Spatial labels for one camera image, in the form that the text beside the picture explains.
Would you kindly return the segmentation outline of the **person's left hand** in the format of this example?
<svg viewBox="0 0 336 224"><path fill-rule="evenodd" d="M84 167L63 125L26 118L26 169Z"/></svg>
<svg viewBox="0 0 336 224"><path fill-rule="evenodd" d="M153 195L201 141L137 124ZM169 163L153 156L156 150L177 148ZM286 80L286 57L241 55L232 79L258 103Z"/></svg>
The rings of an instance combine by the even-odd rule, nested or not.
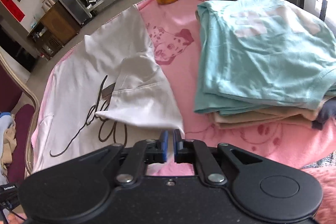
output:
<svg viewBox="0 0 336 224"><path fill-rule="evenodd" d="M7 221L8 224L23 224L26 220L26 215L25 214L19 214L15 215L13 213L10 213L7 216Z"/></svg>

